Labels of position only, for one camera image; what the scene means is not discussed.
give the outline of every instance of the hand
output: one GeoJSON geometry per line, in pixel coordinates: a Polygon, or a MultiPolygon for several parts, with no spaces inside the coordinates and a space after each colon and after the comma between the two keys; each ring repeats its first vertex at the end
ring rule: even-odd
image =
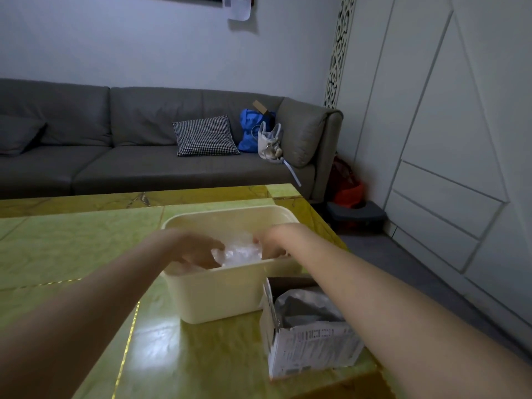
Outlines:
{"type": "Polygon", "coordinates": [[[163,238],[169,239],[170,250],[166,257],[168,262],[185,263],[202,268],[220,267],[220,264],[214,260],[211,250],[224,250],[226,247],[217,239],[175,228],[158,232],[163,234],[163,238]]]}
{"type": "Polygon", "coordinates": [[[277,242],[277,229],[279,227],[273,226],[253,235],[253,243],[262,245],[262,260],[286,255],[286,250],[277,242]]]}

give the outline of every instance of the floor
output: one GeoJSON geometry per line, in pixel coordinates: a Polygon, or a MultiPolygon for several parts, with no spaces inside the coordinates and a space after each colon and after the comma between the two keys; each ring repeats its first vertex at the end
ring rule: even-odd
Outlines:
{"type": "Polygon", "coordinates": [[[387,235],[338,235],[351,252],[417,288],[532,365],[530,353],[387,235]]]}

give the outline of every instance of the sofa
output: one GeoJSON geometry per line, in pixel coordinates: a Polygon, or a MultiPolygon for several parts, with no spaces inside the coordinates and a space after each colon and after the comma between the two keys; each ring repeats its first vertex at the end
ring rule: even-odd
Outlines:
{"type": "Polygon", "coordinates": [[[342,125],[340,111],[257,93],[12,79],[0,79],[0,115],[46,122],[21,154],[0,156],[1,199],[292,183],[320,202],[342,125]],[[255,100],[276,112],[301,187],[258,154],[177,156],[172,122],[227,114],[238,145],[255,100]]]}

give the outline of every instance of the blue bag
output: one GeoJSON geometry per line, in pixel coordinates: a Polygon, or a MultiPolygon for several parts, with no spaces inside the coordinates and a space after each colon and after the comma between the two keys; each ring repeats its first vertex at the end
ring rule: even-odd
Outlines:
{"type": "Polygon", "coordinates": [[[275,124],[275,112],[270,112],[269,115],[264,116],[262,113],[252,111],[251,109],[244,109],[240,113],[240,124],[244,131],[242,141],[238,144],[240,151],[244,153],[257,153],[259,126],[263,121],[266,122],[266,131],[270,131],[272,123],[275,124]]]}

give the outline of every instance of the marble tabletop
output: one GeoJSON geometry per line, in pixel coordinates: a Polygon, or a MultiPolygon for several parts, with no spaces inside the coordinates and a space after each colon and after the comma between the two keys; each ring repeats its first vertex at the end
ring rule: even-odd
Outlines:
{"type": "MultiPolygon", "coordinates": [[[[0,201],[0,328],[133,247],[173,215],[280,205],[346,248],[289,184],[0,201]]],[[[394,398],[364,349],[356,365],[271,382],[260,312],[192,325],[158,278],[75,398],[394,398]]]]}

